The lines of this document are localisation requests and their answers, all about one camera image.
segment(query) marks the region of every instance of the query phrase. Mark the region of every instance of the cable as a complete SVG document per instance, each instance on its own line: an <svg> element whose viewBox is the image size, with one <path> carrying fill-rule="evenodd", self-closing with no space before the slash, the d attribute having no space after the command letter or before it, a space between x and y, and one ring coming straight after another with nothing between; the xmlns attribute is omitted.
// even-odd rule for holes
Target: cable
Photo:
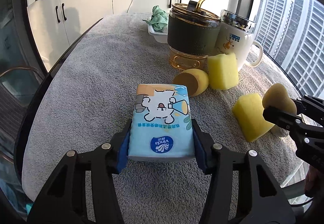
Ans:
<svg viewBox="0 0 324 224"><path fill-rule="evenodd" d="M309 202L312 202L314 198L311 198L309 201L306 201L304 203L301 203L301 204L290 204L291 207L302 207L302 206L305 206L306 204L308 204Z"/></svg>

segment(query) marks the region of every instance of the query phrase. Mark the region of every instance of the cartoon deer print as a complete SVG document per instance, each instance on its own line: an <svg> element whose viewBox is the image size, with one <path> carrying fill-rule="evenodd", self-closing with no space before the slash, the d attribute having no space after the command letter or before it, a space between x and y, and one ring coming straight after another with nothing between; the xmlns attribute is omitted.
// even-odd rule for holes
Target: cartoon deer print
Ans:
<svg viewBox="0 0 324 224"><path fill-rule="evenodd" d="M224 47L225 49L230 49L230 47L231 47L233 41L231 41L231 38L229 38L229 40L226 38L226 40L227 40L227 42L223 44L223 47Z"/></svg>

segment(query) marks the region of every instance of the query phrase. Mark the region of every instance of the yellow sponge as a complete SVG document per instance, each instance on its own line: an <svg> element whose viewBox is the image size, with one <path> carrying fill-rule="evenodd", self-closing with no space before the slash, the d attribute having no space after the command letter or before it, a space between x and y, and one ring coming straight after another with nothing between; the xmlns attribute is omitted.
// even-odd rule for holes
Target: yellow sponge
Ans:
<svg viewBox="0 0 324 224"><path fill-rule="evenodd" d="M245 140L253 142L268 132L274 124L263 118L262 99L257 93L242 95L232 108Z"/></svg>
<svg viewBox="0 0 324 224"><path fill-rule="evenodd" d="M239 83L234 53L218 54L207 58L209 86L214 90L227 90Z"/></svg>

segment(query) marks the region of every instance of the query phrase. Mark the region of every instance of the white mug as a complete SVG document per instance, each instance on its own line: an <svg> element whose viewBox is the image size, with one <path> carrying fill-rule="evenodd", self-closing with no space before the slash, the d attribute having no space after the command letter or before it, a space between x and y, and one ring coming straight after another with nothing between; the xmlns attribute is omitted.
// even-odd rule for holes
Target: white mug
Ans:
<svg viewBox="0 0 324 224"><path fill-rule="evenodd" d="M252 68L257 67L263 57L263 48L259 42L254 40L254 22L243 19L226 10L223 10L221 15L221 27L215 43L213 55L234 52L237 59L238 70L240 70L244 64ZM255 62L248 62L246 58L252 45L257 45L260 49L260 53Z"/></svg>

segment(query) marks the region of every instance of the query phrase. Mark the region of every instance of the cartoon bear print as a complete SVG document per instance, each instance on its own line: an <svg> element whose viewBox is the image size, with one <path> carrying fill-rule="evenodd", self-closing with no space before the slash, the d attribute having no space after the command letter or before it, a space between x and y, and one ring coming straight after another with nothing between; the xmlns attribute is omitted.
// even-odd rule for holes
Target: cartoon bear print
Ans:
<svg viewBox="0 0 324 224"><path fill-rule="evenodd" d="M166 124L172 124L174 122L174 117L172 116L174 110L169 108L169 104L176 102L176 99L173 97L174 93L174 90L154 90L154 96L144 97L142 106L146 107L149 111L144 116L144 119L151 122L155 118L161 118L164 119Z"/></svg>

